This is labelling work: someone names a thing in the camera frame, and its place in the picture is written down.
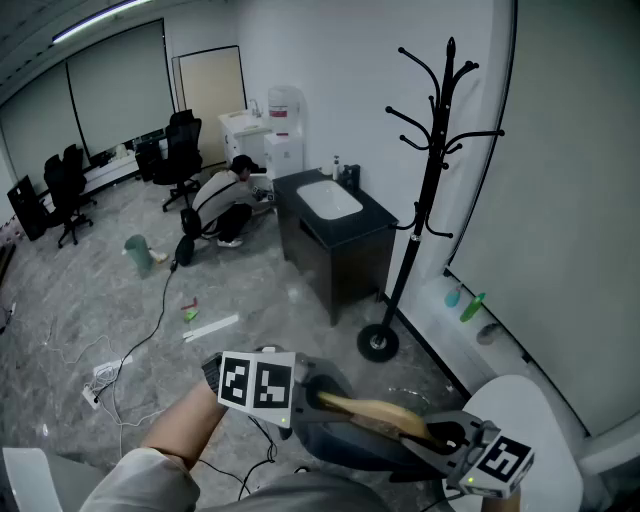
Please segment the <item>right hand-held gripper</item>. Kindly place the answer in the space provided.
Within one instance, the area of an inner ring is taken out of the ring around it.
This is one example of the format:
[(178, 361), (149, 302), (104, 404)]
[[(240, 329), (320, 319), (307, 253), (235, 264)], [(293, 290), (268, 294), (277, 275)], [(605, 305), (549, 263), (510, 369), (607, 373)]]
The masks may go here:
[(508, 499), (534, 462), (533, 449), (502, 433), (492, 422), (465, 411), (436, 412), (424, 417), (437, 432), (474, 434), (466, 442), (450, 446), (426, 439), (401, 439), (400, 443), (426, 465), (446, 478), (448, 489), (463, 495)]

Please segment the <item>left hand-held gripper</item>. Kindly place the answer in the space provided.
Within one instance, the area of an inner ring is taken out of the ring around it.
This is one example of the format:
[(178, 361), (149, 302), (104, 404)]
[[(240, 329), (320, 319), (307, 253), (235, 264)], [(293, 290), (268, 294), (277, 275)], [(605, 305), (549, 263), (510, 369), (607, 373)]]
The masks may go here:
[(292, 427), (304, 440), (348, 439), (353, 434), (344, 410), (318, 398), (308, 402), (297, 397), (293, 405), (297, 383), (314, 392), (353, 394), (345, 375), (330, 360), (278, 349), (223, 351), (206, 359), (202, 371), (224, 407), (281, 429)]

